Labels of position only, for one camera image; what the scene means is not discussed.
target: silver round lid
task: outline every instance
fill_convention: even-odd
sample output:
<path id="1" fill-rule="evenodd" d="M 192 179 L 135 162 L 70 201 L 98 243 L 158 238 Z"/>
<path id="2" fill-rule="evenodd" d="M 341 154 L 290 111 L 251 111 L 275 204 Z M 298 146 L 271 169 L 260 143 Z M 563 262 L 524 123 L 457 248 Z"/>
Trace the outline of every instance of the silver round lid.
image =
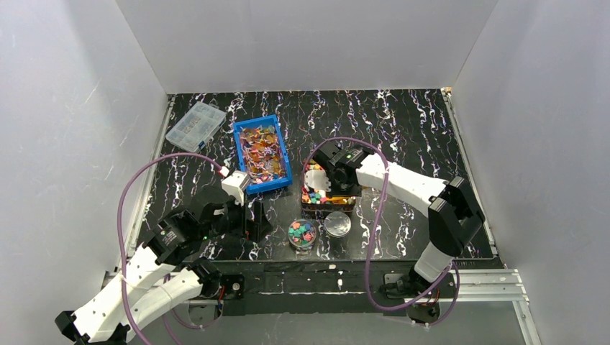
<path id="1" fill-rule="evenodd" d="M 332 212 L 324 219 L 324 228 L 333 237 L 343 237 L 352 227 L 352 221 L 343 212 Z"/>

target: blue plastic bin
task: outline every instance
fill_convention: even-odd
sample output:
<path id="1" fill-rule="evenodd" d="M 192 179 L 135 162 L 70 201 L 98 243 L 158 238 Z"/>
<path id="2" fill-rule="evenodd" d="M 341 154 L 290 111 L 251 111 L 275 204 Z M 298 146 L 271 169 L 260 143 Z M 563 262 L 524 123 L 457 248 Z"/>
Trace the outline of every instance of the blue plastic bin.
<path id="1" fill-rule="evenodd" d="M 247 194 L 262 193 L 268 190 L 274 190 L 292 184 L 292 172 L 290 170 L 290 162 L 288 161 L 288 154 L 286 153 L 286 146 L 284 145 L 284 139 L 282 138 L 282 132 L 280 131 L 278 117 L 275 114 L 264 117 L 258 117 L 256 119 L 235 122 L 235 124 L 233 125 L 233 136 L 235 137 L 235 144 L 237 145 L 237 157 L 240 159 L 240 169 L 241 171 L 246 171 L 246 164 L 244 163 L 244 155 L 242 152 L 242 144 L 240 141 L 240 133 L 244 130 L 244 128 L 257 128 L 260 126 L 269 127 L 272 125 L 276 128 L 276 134 L 278 135 L 278 139 L 280 142 L 280 148 L 282 151 L 281 159 L 284 161 L 284 167 L 286 168 L 286 177 L 259 183 L 257 185 L 249 185 L 246 188 Z"/>

